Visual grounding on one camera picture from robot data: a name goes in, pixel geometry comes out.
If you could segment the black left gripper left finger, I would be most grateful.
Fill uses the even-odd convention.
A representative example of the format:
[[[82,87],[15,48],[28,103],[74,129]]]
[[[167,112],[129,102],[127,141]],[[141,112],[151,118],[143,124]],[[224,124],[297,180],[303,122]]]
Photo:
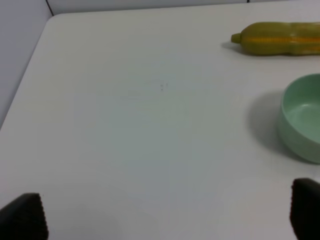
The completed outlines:
[[[47,240],[49,229],[39,193],[24,193],[0,209],[2,240]]]

